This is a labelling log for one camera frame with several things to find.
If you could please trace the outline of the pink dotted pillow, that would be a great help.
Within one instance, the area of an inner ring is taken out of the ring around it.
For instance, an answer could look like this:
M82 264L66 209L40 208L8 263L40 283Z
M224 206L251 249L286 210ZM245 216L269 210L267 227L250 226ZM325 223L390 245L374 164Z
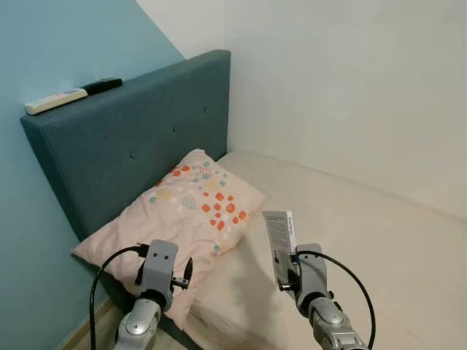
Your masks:
M175 289L166 316L181 330L200 284L221 254L237 246L266 196L211 159L191 150L154 187L73 249L80 259L100 266L120 248L153 240L178 246L174 274L193 261L189 289Z

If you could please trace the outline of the blue upholstered bed frame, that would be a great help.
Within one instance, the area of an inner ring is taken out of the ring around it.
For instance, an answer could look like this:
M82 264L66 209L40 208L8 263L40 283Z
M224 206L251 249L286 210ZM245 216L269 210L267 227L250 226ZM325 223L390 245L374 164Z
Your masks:
M230 51L213 50L21 119L80 243L116 219L191 150L202 149L214 161L225 154L230 74ZM142 292L136 284L144 262L134 251L138 246L149 250L149 244L136 244L120 248L100 266L85 261L96 270L94 282L104 284L126 316ZM166 316L168 308L157 329L187 348L196 347Z

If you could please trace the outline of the white remote control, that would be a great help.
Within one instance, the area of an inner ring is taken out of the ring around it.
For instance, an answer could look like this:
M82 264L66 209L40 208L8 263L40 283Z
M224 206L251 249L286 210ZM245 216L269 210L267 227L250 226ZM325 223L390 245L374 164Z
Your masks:
M77 100L86 98L87 96L89 96L89 93L84 89L67 90L62 93L54 93L52 96L45 96L44 98L40 98L34 102L24 104L24 110L27 114L40 114L53 108L64 106L64 104L76 102Z

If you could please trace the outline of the black remote control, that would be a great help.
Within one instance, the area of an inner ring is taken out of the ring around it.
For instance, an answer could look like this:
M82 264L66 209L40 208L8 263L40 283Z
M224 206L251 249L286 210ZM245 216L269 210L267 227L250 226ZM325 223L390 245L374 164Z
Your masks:
M117 79L117 77L108 77L108 79L100 79L83 85L80 88L80 90L85 91L85 93L87 93L87 96L97 96L97 94L99 93L117 89L121 86L123 86L122 79Z

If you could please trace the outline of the white blue-lettered book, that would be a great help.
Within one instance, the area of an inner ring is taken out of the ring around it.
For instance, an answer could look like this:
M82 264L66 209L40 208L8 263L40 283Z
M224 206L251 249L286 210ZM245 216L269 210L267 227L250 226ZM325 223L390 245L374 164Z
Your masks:
M263 211L277 280L277 252L294 253L296 247L293 213L290 211Z

